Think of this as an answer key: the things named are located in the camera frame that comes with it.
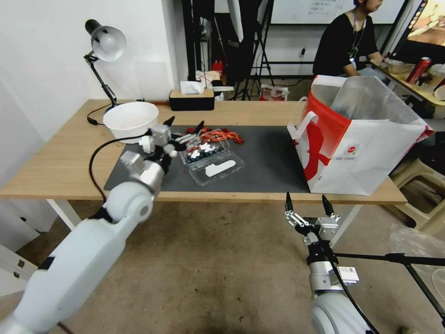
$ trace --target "black t-shirt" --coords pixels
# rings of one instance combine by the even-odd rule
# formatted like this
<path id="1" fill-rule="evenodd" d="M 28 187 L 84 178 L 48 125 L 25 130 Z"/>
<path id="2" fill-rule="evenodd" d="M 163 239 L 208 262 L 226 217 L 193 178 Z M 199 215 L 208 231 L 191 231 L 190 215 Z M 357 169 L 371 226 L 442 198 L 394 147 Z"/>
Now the black t-shirt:
<path id="1" fill-rule="evenodd" d="M 346 14 L 338 16 L 326 28 L 315 56 L 313 72 L 315 75 L 338 76 L 344 74 L 343 67 L 349 65 L 353 46 L 358 47 L 354 57 L 357 70 L 365 67 L 359 57 L 377 52 L 375 45 L 374 24 L 372 18 L 366 18 L 365 28 L 356 32 Z"/>

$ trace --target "gray table mat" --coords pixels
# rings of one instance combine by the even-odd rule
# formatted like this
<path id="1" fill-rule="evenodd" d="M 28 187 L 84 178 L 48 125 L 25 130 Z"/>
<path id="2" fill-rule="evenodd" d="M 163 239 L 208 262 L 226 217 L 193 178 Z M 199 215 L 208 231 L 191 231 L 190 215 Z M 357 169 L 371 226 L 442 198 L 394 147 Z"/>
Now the gray table mat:
<path id="1" fill-rule="evenodd" d="M 213 129 L 227 126 L 211 126 Z M 172 132 L 185 132 L 187 126 L 173 126 Z M 303 168 L 289 133 L 284 126 L 231 126 L 244 138 L 243 145 L 229 141 L 230 149 L 246 166 L 222 180 L 197 186 L 180 157 L 172 161 L 162 182 L 163 191 L 235 192 L 235 193 L 308 193 Z M 127 144 L 122 154 L 131 150 L 144 154 L 137 144 Z M 128 180 L 125 166 L 118 160 L 105 184 L 105 190 Z"/>

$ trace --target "lamp shade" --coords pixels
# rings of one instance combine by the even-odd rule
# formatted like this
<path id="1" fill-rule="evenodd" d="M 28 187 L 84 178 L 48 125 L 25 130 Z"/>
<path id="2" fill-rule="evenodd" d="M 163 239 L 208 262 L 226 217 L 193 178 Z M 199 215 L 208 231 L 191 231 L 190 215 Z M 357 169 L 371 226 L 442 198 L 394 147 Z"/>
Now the lamp shade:
<path id="1" fill-rule="evenodd" d="M 85 29 L 91 35 L 93 52 L 100 60 L 114 61 L 122 56 L 127 40 L 119 29 L 102 26 L 93 19 L 85 23 Z"/>

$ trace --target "tissue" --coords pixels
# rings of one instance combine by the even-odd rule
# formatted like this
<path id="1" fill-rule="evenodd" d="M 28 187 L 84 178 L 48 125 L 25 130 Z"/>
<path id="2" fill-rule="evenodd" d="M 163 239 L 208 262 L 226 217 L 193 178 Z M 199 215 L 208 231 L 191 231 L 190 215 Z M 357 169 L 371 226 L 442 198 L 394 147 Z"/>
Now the tissue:
<path id="1" fill-rule="evenodd" d="M 204 85 L 196 81 L 181 81 L 181 93 L 202 94 L 204 93 Z"/>

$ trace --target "monitor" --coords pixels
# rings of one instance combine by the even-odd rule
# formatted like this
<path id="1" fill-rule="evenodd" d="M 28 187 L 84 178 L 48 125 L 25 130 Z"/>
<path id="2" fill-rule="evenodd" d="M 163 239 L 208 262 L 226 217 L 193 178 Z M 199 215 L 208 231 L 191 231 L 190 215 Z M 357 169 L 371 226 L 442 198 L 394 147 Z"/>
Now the monitor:
<path id="1" fill-rule="evenodd" d="M 417 63 L 429 57 L 445 63 L 445 0 L 423 0 L 391 58 Z"/>

